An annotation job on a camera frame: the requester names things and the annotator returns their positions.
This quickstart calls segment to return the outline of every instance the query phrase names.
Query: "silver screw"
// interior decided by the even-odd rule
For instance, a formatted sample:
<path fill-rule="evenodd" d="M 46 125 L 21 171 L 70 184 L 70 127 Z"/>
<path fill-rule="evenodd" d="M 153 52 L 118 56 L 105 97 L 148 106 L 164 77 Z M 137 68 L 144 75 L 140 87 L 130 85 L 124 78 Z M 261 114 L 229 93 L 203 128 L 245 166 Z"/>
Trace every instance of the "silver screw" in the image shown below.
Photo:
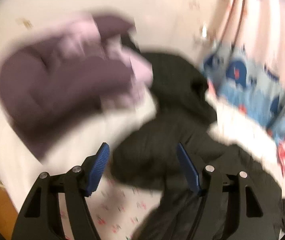
<path fill-rule="evenodd" d="M 77 173 L 81 171 L 81 167 L 80 166 L 75 166 L 73 167 L 73 172 Z"/>
<path fill-rule="evenodd" d="M 48 173 L 47 172 L 42 172 L 40 175 L 39 175 L 39 178 L 41 179 L 44 179 L 48 176 Z"/>
<path fill-rule="evenodd" d="M 247 178 L 247 176 L 248 176 L 248 174 L 246 173 L 246 172 L 244 172 L 244 171 L 241 171 L 240 173 L 239 173 L 239 175 L 240 175 L 240 177 L 242 177 L 242 178 Z"/>
<path fill-rule="evenodd" d="M 213 172 L 215 170 L 214 166 L 211 166 L 211 165 L 207 165 L 205 169 L 206 171 L 209 171 L 209 172 Z"/>

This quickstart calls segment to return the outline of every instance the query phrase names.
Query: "purple garment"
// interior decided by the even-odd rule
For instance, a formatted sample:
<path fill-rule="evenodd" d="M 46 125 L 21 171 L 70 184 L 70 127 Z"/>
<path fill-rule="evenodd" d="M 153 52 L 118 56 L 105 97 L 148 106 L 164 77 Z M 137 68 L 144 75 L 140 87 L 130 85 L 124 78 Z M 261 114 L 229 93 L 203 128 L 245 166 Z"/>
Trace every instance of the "purple garment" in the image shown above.
<path fill-rule="evenodd" d="M 76 123 L 72 116 L 79 121 L 88 111 L 119 101 L 129 106 L 139 100 L 132 91 L 151 85 L 150 63 L 123 52 L 120 41 L 112 39 L 132 27 L 117 16 L 81 14 L 5 60 L 0 98 L 16 133 L 37 158 Z"/>

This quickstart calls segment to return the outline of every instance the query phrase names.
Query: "blue ribbed fingertip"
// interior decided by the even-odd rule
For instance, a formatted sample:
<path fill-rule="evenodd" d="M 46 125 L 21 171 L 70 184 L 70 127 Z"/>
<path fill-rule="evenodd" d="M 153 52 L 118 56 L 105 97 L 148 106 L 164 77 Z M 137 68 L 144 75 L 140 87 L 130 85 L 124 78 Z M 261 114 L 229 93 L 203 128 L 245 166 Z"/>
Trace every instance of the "blue ribbed fingertip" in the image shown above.
<path fill-rule="evenodd" d="M 88 175 L 88 186 L 87 192 L 91 195 L 94 191 L 97 190 L 100 179 L 103 175 L 103 172 L 106 168 L 106 164 L 109 159 L 110 148 L 107 143 L 103 143 L 97 152 L 97 159 L 93 165 L 89 175 Z"/>
<path fill-rule="evenodd" d="M 198 193 L 201 190 L 199 183 L 199 173 L 197 172 L 195 166 L 193 165 L 192 161 L 190 160 L 187 152 L 185 151 L 181 143 L 178 143 L 177 146 L 177 157 L 181 169 L 185 174 L 190 190 L 195 193 Z"/>

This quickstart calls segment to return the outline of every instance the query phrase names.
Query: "bed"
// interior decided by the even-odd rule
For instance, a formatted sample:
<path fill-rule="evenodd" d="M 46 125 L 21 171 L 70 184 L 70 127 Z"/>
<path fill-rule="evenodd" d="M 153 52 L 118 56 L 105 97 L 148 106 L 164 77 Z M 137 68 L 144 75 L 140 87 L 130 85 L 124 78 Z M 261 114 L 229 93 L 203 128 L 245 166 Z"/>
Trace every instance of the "bed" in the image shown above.
<path fill-rule="evenodd" d="M 238 20 L 231 21 L 231 15 L 237 10 L 243 15 L 243 4 L 250 7 L 252 3 L 260 1 L 247 0 L 243 3 L 242 0 L 0 0 L 0 53 L 12 39 L 28 36 L 56 18 L 66 17 L 76 10 L 108 8 L 134 18 L 137 30 L 134 39 L 142 49 L 161 46 L 169 51 L 177 51 L 204 71 L 206 59 L 210 58 L 217 48 L 221 48 L 222 54 L 225 53 L 221 41 L 230 42 L 231 46 L 230 37 L 233 35 L 241 40 L 236 43 L 236 47 L 242 48 L 242 44 L 248 38 L 245 35 L 238 38 L 237 31 L 233 34 L 230 31 L 228 33 L 233 23 L 242 22 L 241 16 L 238 16 Z M 267 10 L 273 8 L 270 1 L 264 0 L 269 5 Z M 285 0 L 279 0 L 279 4 L 282 3 L 285 3 Z M 261 29 L 259 20 L 260 18 L 255 22 L 257 30 Z M 272 41 L 261 44 L 259 35 L 262 33 L 257 31 L 256 39 L 251 47 L 246 46 L 246 51 L 250 58 L 260 62 L 262 54 L 260 50 L 255 49 L 254 44 L 270 50 Z M 221 58 L 222 56 L 215 58 L 215 64 L 219 63 L 219 60 L 222 62 Z M 217 78 L 216 73 L 208 76 L 213 81 Z M 282 176 L 277 162 L 276 143 L 267 134 L 266 129 L 261 127 L 259 120 L 241 112 L 233 102 L 227 102 L 228 98 L 225 100 L 208 93 L 207 100 L 216 109 L 218 119 L 208 133 L 215 140 L 225 144 L 238 143 L 259 160 L 265 170 L 279 183 L 285 198 L 285 177 Z M 51 175 L 65 173 L 82 163 L 86 156 L 95 154 L 103 141 L 113 150 L 132 131 L 152 119 L 156 109 L 157 102 L 146 89 L 144 101 L 134 109 L 88 116 L 58 140 L 47 152 L 46 158 L 40 162 L 12 130 L 6 112 L 0 104 L 0 180 L 15 208 L 20 210 L 41 172 L 47 171 Z M 158 205 L 160 197 L 161 192 L 120 185 L 107 171 L 97 191 L 91 196 L 89 204 L 89 211 L 101 239 L 130 239 L 143 218 Z M 64 201 L 64 196 L 60 195 L 66 239 L 73 239 Z"/>

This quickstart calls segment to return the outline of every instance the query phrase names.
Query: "brown wooden surface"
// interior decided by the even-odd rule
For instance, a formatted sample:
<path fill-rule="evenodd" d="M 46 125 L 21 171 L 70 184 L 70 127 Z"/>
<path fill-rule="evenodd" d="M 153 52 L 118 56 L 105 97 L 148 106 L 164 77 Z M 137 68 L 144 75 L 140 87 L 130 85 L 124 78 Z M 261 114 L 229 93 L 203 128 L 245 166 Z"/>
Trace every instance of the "brown wooden surface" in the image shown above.
<path fill-rule="evenodd" d="M 17 211 L 11 203 L 7 192 L 0 188 L 0 233 L 7 240 L 11 240 L 17 216 Z"/>

